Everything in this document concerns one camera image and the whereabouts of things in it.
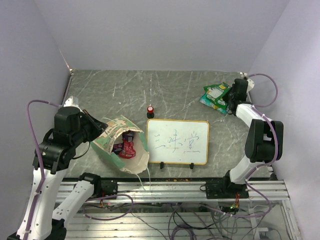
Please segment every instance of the white wall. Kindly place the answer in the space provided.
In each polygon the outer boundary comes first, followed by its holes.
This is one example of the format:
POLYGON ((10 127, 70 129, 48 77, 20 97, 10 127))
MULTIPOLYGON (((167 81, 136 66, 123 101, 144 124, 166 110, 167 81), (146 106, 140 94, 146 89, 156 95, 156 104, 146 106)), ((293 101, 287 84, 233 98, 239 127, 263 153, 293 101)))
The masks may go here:
POLYGON ((249 71, 289 0, 35 0, 76 69, 249 71))
MULTIPOLYGON (((18 230, 30 195, 34 144, 26 103, 61 103, 69 69, 33 0, 0 1, 0 239, 18 230)), ((31 106, 38 140, 57 110, 31 106)))
MULTIPOLYGON (((275 104, 263 109, 284 123, 283 155, 275 170, 284 179, 305 240, 319 239, 320 212, 320 1, 291 0, 250 73, 266 73, 279 86, 275 104)), ((255 77, 255 103, 274 95, 255 77)))

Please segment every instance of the red cap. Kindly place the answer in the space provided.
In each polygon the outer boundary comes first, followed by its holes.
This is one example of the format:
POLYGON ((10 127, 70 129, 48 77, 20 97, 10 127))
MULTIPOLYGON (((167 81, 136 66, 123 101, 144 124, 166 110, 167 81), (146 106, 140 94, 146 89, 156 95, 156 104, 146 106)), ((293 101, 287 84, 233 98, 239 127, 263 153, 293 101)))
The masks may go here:
POLYGON ((148 111, 148 113, 152 114, 154 112, 154 107, 148 106, 146 110, 148 111))

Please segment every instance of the whiteboard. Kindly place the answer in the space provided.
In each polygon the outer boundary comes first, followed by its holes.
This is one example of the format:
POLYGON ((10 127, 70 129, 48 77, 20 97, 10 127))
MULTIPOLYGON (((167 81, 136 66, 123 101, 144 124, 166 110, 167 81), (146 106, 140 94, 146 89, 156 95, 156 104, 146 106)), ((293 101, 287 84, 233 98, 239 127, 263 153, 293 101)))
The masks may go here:
POLYGON ((208 158, 207 121, 149 119, 149 163, 204 165, 208 158))

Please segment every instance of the gray marble tabletop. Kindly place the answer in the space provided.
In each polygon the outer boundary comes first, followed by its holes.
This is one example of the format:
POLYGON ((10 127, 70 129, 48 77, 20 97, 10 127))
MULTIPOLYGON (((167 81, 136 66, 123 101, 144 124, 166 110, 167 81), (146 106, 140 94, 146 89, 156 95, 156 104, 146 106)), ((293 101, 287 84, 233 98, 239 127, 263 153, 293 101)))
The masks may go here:
MULTIPOLYGON (((147 106, 154 107, 157 119, 208 121, 209 150, 206 165, 149 163, 152 178, 223 177, 245 154, 248 127, 233 115, 223 115, 199 102, 204 86, 239 78, 237 72, 218 71, 143 71, 143 70, 73 70, 67 97, 75 96, 79 105, 101 120, 124 115, 146 132, 147 106)), ((88 147, 83 143, 77 155, 88 147)), ((93 149, 70 163, 66 177, 77 178, 84 172, 101 177, 132 178, 135 175, 118 170, 93 149)), ((266 168, 254 174, 268 177, 266 168)), ((147 177, 147 171, 140 174, 147 177)))

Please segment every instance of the yellow whiteboard border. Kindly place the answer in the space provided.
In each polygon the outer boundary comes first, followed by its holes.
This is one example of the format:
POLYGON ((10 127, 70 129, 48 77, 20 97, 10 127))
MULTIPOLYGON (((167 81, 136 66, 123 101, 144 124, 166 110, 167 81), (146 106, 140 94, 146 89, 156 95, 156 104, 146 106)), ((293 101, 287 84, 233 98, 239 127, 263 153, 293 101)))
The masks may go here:
MULTIPOLYGON (((159 118, 152 118, 149 119, 146 122, 146 143, 148 144, 148 129, 149 129, 149 121, 172 121, 172 122, 196 122, 196 123, 206 123, 208 124, 208 133, 207 133, 207 141, 206 141, 206 159, 205 163, 194 163, 194 165, 206 165, 208 162, 208 151, 209 151, 209 129, 210 129, 210 124, 207 121, 198 121, 198 120, 178 120, 178 119, 159 119, 159 118)), ((160 161, 151 161, 151 164, 160 164, 160 161)), ((165 164, 184 164, 184 165, 190 165, 190 163, 185 163, 185 162, 165 162, 165 164)))

